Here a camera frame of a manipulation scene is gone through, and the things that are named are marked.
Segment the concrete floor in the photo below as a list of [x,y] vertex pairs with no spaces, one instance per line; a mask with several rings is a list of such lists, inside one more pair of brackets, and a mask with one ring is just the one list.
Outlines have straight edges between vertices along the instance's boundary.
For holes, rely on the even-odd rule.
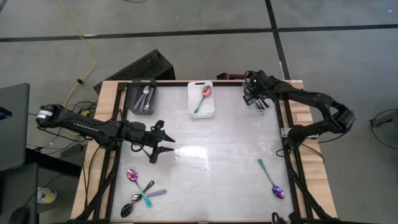
[[[61,2],[83,34],[271,26],[261,0]],[[398,24],[398,3],[393,0],[271,2],[278,27]],[[12,0],[0,12],[0,38],[52,35],[76,35],[53,0]],[[356,114],[349,134],[321,146],[337,213],[343,220],[398,220],[398,151],[378,143],[368,121],[380,111],[397,108],[396,36],[396,29],[280,34],[291,78],[304,80],[309,90],[333,96]],[[282,78],[271,33],[100,39],[91,43],[98,66],[71,103],[95,101],[94,84],[153,49],[159,49],[174,65],[177,79],[212,79],[222,72],[243,73],[249,69],[263,69]],[[0,87],[30,83],[29,109],[33,113],[40,105],[63,103],[76,78],[91,67],[89,50],[80,40],[3,42],[0,52]],[[314,112],[314,118],[320,119],[320,115]],[[387,125],[376,132],[398,146],[392,135],[396,133],[394,127]],[[331,137],[326,134],[321,139]],[[34,118],[30,118],[30,144],[44,145],[51,138],[37,131]],[[67,144],[58,139],[53,147]],[[81,156],[69,159],[76,163],[82,160]],[[65,188],[73,195],[76,185],[77,181],[59,179],[53,187]],[[60,208],[41,213],[40,222],[68,220],[73,199],[63,198]]]

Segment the purple spoon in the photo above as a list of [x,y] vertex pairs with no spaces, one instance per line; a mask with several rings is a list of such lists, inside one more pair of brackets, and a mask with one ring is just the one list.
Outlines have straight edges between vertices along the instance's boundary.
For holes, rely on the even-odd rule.
[[126,171],[127,174],[127,179],[129,179],[131,182],[136,183],[138,190],[140,191],[140,193],[142,194],[142,196],[144,197],[145,203],[147,204],[148,208],[151,208],[152,203],[150,202],[150,200],[148,199],[147,195],[144,193],[144,191],[141,189],[141,187],[139,186],[137,180],[138,180],[138,173],[133,170],[133,169],[128,169]]
[[259,159],[259,164],[260,164],[261,168],[263,169],[263,171],[267,174],[269,182],[271,182],[271,184],[272,184],[272,192],[274,193],[274,195],[276,197],[279,197],[280,199],[283,199],[285,197],[284,191],[280,187],[278,187],[274,184],[274,182],[272,181],[271,177],[268,174],[268,171],[267,171],[266,166],[264,165],[262,159]]

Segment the yellow cable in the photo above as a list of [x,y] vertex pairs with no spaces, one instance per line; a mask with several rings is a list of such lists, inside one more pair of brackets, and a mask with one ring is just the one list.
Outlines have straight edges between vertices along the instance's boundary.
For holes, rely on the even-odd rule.
[[[81,80],[84,81],[84,79],[94,70],[95,66],[96,66],[96,57],[95,57],[95,53],[94,53],[94,48],[93,46],[91,46],[91,44],[81,35],[79,28],[77,27],[77,25],[75,24],[75,22],[73,21],[73,19],[70,17],[69,12],[64,8],[63,5],[61,5],[61,3],[58,0],[55,0],[55,3],[62,9],[64,15],[69,19],[69,21],[72,23],[72,25],[74,26],[74,28],[76,29],[80,39],[84,40],[86,42],[86,44],[89,46],[90,48],[90,54],[93,57],[93,66],[91,67],[91,69],[86,73],[86,75],[84,75]],[[72,88],[71,92],[69,93],[67,99],[65,100],[63,106],[66,107],[73,92],[75,91],[76,87],[79,85],[79,83],[76,83],[75,86]],[[70,134],[72,135],[79,135],[78,133],[75,133],[73,131],[69,131],[67,130]]]

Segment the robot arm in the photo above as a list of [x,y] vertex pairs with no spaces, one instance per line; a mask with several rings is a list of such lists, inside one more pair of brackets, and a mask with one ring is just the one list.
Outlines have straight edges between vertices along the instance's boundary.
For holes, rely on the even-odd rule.
[[273,101],[281,100],[286,96],[290,100],[312,106],[320,110],[323,121],[319,121],[308,126],[293,125],[288,133],[288,144],[292,148],[299,147],[303,141],[311,135],[321,135],[325,132],[346,133],[354,121],[354,113],[345,105],[337,102],[332,97],[294,88],[291,84],[276,79],[273,76],[268,77],[262,70],[258,72],[248,72],[248,78],[245,79],[243,96],[247,105],[253,104],[253,100],[270,98]]
[[79,133],[84,138],[93,138],[100,146],[115,149],[117,142],[126,140],[132,145],[138,145],[138,152],[144,146],[153,148],[152,154],[148,154],[149,162],[156,163],[157,157],[162,152],[173,151],[173,149],[158,146],[161,141],[175,142],[162,130],[163,121],[158,121],[150,131],[145,131],[146,126],[139,122],[129,121],[99,121],[70,110],[66,110],[61,105],[41,106],[39,114],[36,117],[39,129],[46,128],[66,128]]

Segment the metal bracket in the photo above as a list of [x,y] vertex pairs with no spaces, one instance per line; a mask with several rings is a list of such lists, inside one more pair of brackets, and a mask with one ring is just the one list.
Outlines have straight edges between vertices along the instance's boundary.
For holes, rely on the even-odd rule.
[[[281,128],[280,135],[282,136],[282,138],[287,138],[287,135],[289,134],[290,130],[291,130],[291,128]],[[318,139],[318,137],[319,137],[319,135],[315,134],[315,135],[308,136],[307,138]]]

